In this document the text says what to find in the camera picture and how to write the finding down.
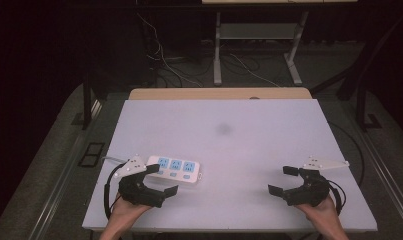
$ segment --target stain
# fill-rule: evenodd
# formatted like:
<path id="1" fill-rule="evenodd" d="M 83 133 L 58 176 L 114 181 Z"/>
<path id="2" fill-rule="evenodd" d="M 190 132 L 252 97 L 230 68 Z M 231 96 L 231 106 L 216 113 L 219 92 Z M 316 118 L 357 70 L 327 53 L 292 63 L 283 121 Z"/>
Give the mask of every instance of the stain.
<path id="1" fill-rule="evenodd" d="M 216 127 L 216 132 L 219 135 L 230 135 L 232 133 L 232 127 L 229 124 L 221 123 Z"/>

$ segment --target gray carpet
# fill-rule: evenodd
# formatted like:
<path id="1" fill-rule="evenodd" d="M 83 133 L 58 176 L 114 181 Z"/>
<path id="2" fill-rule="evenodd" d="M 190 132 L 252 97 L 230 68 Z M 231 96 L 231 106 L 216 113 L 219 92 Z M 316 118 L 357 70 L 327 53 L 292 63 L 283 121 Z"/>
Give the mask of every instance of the gray carpet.
<path id="1" fill-rule="evenodd" d="M 224 59 L 226 62 L 222 62 L 222 87 L 272 87 L 272 84 L 247 74 L 243 68 L 238 66 L 238 61 L 226 53 L 240 56 L 247 66 L 253 69 L 258 68 L 255 71 L 256 74 L 272 80 L 280 86 L 293 86 L 281 54 L 283 49 L 288 46 L 284 43 L 271 42 L 261 47 L 265 50 L 259 54 L 257 49 L 256 54 L 253 55 L 248 55 L 248 50 L 241 46 L 223 47 L 222 61 Z M 304 87 L 314 87 L 344 70 L 357 58 L 361 49 L 362 44 L 358 43 L 300 46 L 295 63 Z M 198 73 L 196 78 L 188 77 L 188 79 L 199 80 L 204 87 L 213 87 L 212 67 L 209 67 L 211 61 L 210 52 L 206 54 L 202 64 L 185 62 L 172 66 L 189 75 Z M 161 75 L 168 81 L 168 87 L 172 87 L 172 84 L 179 84 L 178 79 L 170 72 L 163 71 Z M 159 79 L 157 86 L 165 87 L 166 81 Z M 183 87 L 196 87 L 186 81 L 183 81 L 182 84 Z M 338 86 L 339 84 L 335 84 L 315 97 L 319 99 L 326 118 L 331 122 L 331 129 L 342 153 L 350 161 L 350 169 L 356 179 L 360 179 L 362 163 L 360 152 L 353 139 L 361 148 L 366 166 L 361 190 L 379 228 L 377 232 L 350 233 L 350 239 L 403 239 L 403 219 L 372 164 L 374 156 L 365 145 L 364 133 L 359 131 L 353 121 L 355 99 L 348 102 L 337 100 L 334 93 Z M 57 202 L 48 201 L 51 204 L 48 207 L 53 206 L 53 208 L 49 208 L 52 209 L 51 212 L 45 212 L 48 216 L 46 224 L 44 228 L 36 229 L 36 233 L 33 233 L 32 236 L 34 239 L 90 238 L 90 231 L 83 229 L 81 225 L 102 162 L 100 161 L 94 168 L 78 167 L 77 163 L 91 142 L 105 143 L 101 155 L 106 154 L 121 106 L 127 96 L 128 93 L 111 93 L 106 101 L 101 102 L 102 108 L 99 114 L 96 114 L 90 127 L 86 131 L 82 131 L 81 126 L 71 125 L 75 115 L 82 112 L 81 87 L 70 95 L 32 166 L 0 219 L 0 239 L 26 239 L 31 236 L 34 226 L 38 223 L 38 217 L 44 210 L 44 204 L 53 195 L 52 190 L 59 185 L 64 191 L 56 193 L 58 194 Z M 367 113 L 374 114 L 382 128 L 368 130 L 366 136 L 378 150 L 403 193 L 403 132 L 372 94 L 368 94 Z M 61 173 L 64 172 L 68 177 L 58 182 Z M 295 240 L 301 238 L 304 233 L 289 235 Z M 93 239 L 98 237 L 99 233 L 94 233 Z M 313 234 L 306 239 L 316 239 L 316 237 L 317 234 Z"/>

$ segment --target white power strip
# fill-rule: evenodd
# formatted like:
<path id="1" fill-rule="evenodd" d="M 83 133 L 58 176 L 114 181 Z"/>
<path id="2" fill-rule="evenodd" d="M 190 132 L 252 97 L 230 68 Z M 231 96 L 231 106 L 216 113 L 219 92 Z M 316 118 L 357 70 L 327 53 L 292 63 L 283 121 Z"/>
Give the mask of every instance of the white power strip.
<path id="1" fill-rule="evenodd" d="M 152 164 L 159 164 L 160 170 L 148 176 L 185 183 L 196 183 L 201 179 L 200 164 L 195 161 L 151 156 L 148 159 L 147 165 Z"/>

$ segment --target cable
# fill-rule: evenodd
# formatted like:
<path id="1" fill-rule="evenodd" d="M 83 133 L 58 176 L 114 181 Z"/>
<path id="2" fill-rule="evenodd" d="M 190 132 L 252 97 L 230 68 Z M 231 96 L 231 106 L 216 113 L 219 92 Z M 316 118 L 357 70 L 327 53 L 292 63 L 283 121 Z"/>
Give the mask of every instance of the cable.
<path id="1" fill-rule="evenodd" d="M 154 26 L 152 26 L 148 21 L 146 21 L 139 13 L 137 13 L 137 15 L 138 15 L 138 17 L 139 17 L 145 24 L 147 24 L 148 26 L 150 26 L 150 27 L 154 30 L 155 40 L 156 40 L 156 42 L 157 42 L 157 44 L 158 44 L 158 50 L 157 50 L 157 52 L 155 52 L 155 54 L 160 53 L 160 59 L 163 60 L 164 65 L 165 65 L 168 69 L 170 69 L 170 71 L 172 71 L 174 74 L 176 74 L 176 76 L 178 76 L 180 79 L 183 79 L 183 80 L 185 80 L 185 81 L 187 81 L 187 82 L 189 82 L 189 83 L 195 84 L 195 85 L 197 85 L 198 87 L 203 87 L 202 83 L 200 84 L 200 83 L 198 83 L 198 82 L 191 81 L 191 80 L 189 80 L 189 79 L 187 79 L 187 78 L 185 78 L 185 77 L 179 75 L 177 72 L 175 72 L 175 71 L 173 70 L 173 68 L 171 68 L 171 67 L 169 66 L 169 64 L 167 63 L 166 59 L 164 58 L 164 48 L 163 48 L 163 46 L 161 45 L 160 41 L 158 40 L 157 29 L 156 29 Z"/>
<path id="2" fill-rule="evenodd" d="M 114 204 L 116 204 L 116 202 L 117 202 L 120 198 L 121 198 L 121 195 L 119 195 L 119 196 L 116 198 L 116 200 L 114 200 L 113 204 L 111 204 L 111 206 L 110 206 L 110 212 L 111 212 L 111 210 L 113 210 Z"/>
<path id="3" fill-rule="evenodd" d="M 257 77 L 257 78 L 262 79 L 262 80 L 264 80 L 264 81 L 266 81 L 266 82 L 269 82 L 269 83 L 275 85 L 276 87 L 280 87 L 280 86 L 277 85 L 276 83 L 274 83 L 274 82 L 272 82 L 272 81 L 270 81 L 270 80 L 267 80 L 267 79 L 265 79 L 265 78 L 263 78 L 263 77 L 260 77 L 260 76 L 258 76 L 257 74 L 253 73 L 249 68 L 247 68 L 247 66 L 245 66 L 245 64 L 244 64 L 237 56 L 235 56 L 235 55 L 233 55 L 233 54 L 230 54 L 230 55 L 233 56 L 234 58 L 236 58 L 236 60 L 238 60 L 238 61 L 242 64 L 242 66 L 244 66 L 244 68 L 245 68 L 249 73 L 251 73 L 251 75 L 253 75 L 254 77 Z"/>
<path id="4" fill-rule="evenodd" d="M 244 71 L 244 72 L 237 72 L 237 71 L 235 71 L 235 70 L 232 70 L 227 64 L 231 64 L 231 65 L 234 65 L 234 64 L 233 64 L 232 62 L 226 60 L 225 58 L 220 57 L 220 62 L 221 62 L 221 64 L 222 64 L 229 72 L 231 72 L 231 73 L 234 73 L 234 74 L 237 74 L 237 75 L 241 75 L 241 76 L 250 75 L 250 73 L 247 72 L 247 71 Z"/>
<path id="5" fill-rule="evenodd" d="M 256 67 L 255 67 L 255 68 L 250 68 L 250 67 L 248 67 L 247 64 L 243 64 L 243 65 L 241 66 L 240 62 L 239 62 L 239 63 L 233 63 L 233 62 L 230 62 L 230 61 L 226 60 L 225 58 L 222 58 L 221 60 L 223 60 L 224 62 L 226 62 L 226 63 L 228 63 L 228 64 L 230 64 L 230 65 L 233 65 L 233 66 L 236 67 L 236 68 L 240 68 L 240 69 L 244 70 L 244 72 L 246 72 L 247 69 L 250 70 L 250 71 L 257 71 L 257 70 L 259 70 L 259 69 L 260 69 L 260 64 L 258 63 L 258 61 L 255 60 L 254 58 L 249 58 L 249 59 L 252 60 L 252 61 L 256 64 Z"/>
<path id="6" fill-rule="evenodd" d="M 160 53 L 161 53 L 161 59 L 163 59 L 164 64 L 166 65 L 166 67 L 167 67 L 168 69 L 170 69 L 170 71 L 172 71 L 174 74 L 176 74 L 177 76 L 179 76 L 181 79 L 183 79 L 183 80 L 185 80 L 185 81 L 187 81 L 187 82 L 189 82 L 189 83 L 195 84 L 195 85 L 197 85 L 198 87 L 201 87 L 201 88 L 203 87 L 202 84 L 200 84 L 200 83 L 198 83 L 198 82 L 191 81 L 191 80 L 189 80 L 189 79 L 187 79 L 187 78 L 185 78 L 185 77 L 179 75 L 176 71 L 174 71 L 173 68 L 171 68 L 171 67 L 167 64 L 166 60 L 164 59 L 164 51 L 163 51 L 163 47 L 162 47 L 161 45 L 160 45 Z"/>
<path id="7" fill-rule="evenodd" d="M 337 183 L 335 183 L 335 182 L 333 182 L 333 181 L 331 181 L 331 180 L 328 180 L 328 182 L 334 184 L 335 186 L 337 186 L 337 187 L 341 190 L 342 195 L 344 196 L 344 202 L 341 204 L 341 210 L 342 210 L 342 208 L 345 206 L 345 203 L 347 202 L 347 195 L 345 194 L 344 189 L 342 189 L 342 187 L 339 186 Z"/>
<path id="8" fill-rule="evenodd" d="M 173 69 L 175 69 L 176 71 L 178 71 L 178 72 L 180 72 L 180 73 L 186 75 L 186 76 L 190 76 L 190 77 L 202 76 L 202 75 L 206 74 L 206 73 L 208 72 L 208 70 L 210 70 L 211 66 L 213 65 L 213 60 L 214 60 L 214 58 L 212 58 L 211 61 L 208 63 L 207 68 L 206 68 L 205 70 L 203 70 L 202 72 L 199 72 L 199 73 L 191 73 L 191 74 L 188 74 L 188 73 L 185 73 L 185 72 L 183 72 L 182 70 L 180 70 L 180 69 L 178 69 L 178 68 L 176 68 L 176 67 L 173 67 L 173 66 L 170 66 L 170 67 L 173 68 Z"/>
<path id="9" fill-rule="evenodd" d="M 328 121 L 328 123 L 336 128 L 338 128 L 340 131 L 342 131 L 348 138 L 351 139 L 351 141 L 354 143 L 354 145 L 356 146 L 359 154 L 360 154 L 360 160 L 361 160 L 361 174 L 360 174 L 360 178 L 359 181 L 357 183 L 357 185 L 359 187 L 361 187 L 361 185 L 363 184 L 363 180 L 364 180 L 364 175 L 365 175 L 365 171 L 366 171 L 366 164 L 365 164 L 365 160 L 364 160 L 364 156 L 363 156 L 363 152 L 360 148 L 360 145 L 357 143 L 357 141 L 347 132 L 345 131 L 343 128 L 341 128 L 340 126 L 336 125 L 333 122 Z"/>
<path id="10" fill-rule="evenodd" d="M 160 68 L 160 70 L 170 72 L 170 73 L 172 73 L 175 77 L 177 77 L 177 79 L 179 80 L 180 86 L 177 86 L 177 85 L 175 85 L 173 82 L 171 82 L 168 78 L 166 78 L 167 76 L 161 76 L 161 75 L 160 75 L 161 77 L 163 77 L 163 79 L 164 79 L 165 81 L 168 81 L 173 87 L 179 87 L 179 88 L 182 88 L 182 87 L 183 87 L 182 78 L 181 78 L 179 75 L 176 75 L 173 71 L 170 71 L 170 69 L 167 69 L 167 68 Z"/>
<path id="11" fill-rule="evenodd" d="M 168 87 L 168 83 L 170 83 L 170 85 L 172 85 L 175 88 L 182 88 L 183 87 L 182 86 L 182 79 L 180 79 L 179 76 L 175 76 L 175 77 L 177 77 L 177 79 L 179 80 L 180 85 L 174 84 L 170 79 L 167 78 L 167 76 L 158 75 L 158 77 L 163 79 L 163 81 L 166 84 L 166 88 Z"/>
<path id="12" fill-rule="evenodd" d="M 110 182 L 111 178 L 113 178 L 114 173 L 121 167 L 124 166 L 124 163 L 119 164 L 117 167 L 111 171 L 110 176 L 108 176 L 107 182 L 104 185 L 104 211 L 107 219 L 110 219 L 111 211 L 110 211 Z"/>
<path id="13" fill-rule="evenodd" d="M 242 64 L 242 67 L 241 67 L 241 64 L 240 64 L 240 63 L 241 63 L 241 60 L 239 60 L 234 54 L 229 54 L 229 55 L 232 56 L 234 59 L 237 59 L 237 60 L 239 61 L 238 64 L 229 62 L 230 64 L 232 64 L 233 66 L 235 66 L 235 67 L 237 67 L 237 68 L 241 68 L 241 69 L 243 69 L 243 70 L 250 70 L 250 71 L 257 71 L 257 70 L 260 69 L 260 64 L 258 63 L 258 61 L 255 60 L 255 59 L 252 58 L 252 57 L 246 57 L 246 56 L 242 56 L 242 57 L 241 57 L 241 56 L 240 56 L 239 59 L 241 59 L 241 58 L 248 58 L 248 59 L 250 59 L 250 60 L 253 61 L 253 62 L 255 63 L 255 65 L 256 65 L 256 67 L 254 67 L 254 68 L 248 67 L 248 65 L 247 65 L 246 63 Z"/>

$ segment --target tabletop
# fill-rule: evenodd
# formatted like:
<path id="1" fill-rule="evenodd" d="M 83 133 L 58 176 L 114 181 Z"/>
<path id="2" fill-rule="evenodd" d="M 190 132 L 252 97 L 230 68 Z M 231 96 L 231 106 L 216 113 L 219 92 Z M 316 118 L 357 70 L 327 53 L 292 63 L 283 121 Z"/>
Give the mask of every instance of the tabletop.
<path id="1" fill-rule="evenodd" d="M 138 92 L 140 99 L 144 91 L 134 93 Z M 180 184 L 177 195 L 166 199 L 162 208 L 145 213 L 133 231 L 313 230 L 299 210 L 271 196 L 267 186 L 299 187 L 302 179 L 284 175 L 282 167 L 301 167 L 312 155 L 345 161 L 317 100 L 257 99 L 260 94 L 247 94 L 247 99 L 179 99 L 176 95 L 175 100 L 137 100 L 133 97 L 138 94 L 134 93 L 123 106 L 107 155 L 138 154 L 144 159 L 160 155 L 196 161 L 201 165 L 202 178 L 193 185 Z M 84 228 L 105 227 L 103 185 L 116 165 L 104 161 Z M 337 182 L 347 194 L 341 213 L 345 230 L 376 230 L 376 221 L 349 168 L 321 174 Z M 111 183 L 110 202 L 117 191 L 117 181 Z M 153 181 L 148 176 L 144 183 L 157 190 L 175 185 Z"/>

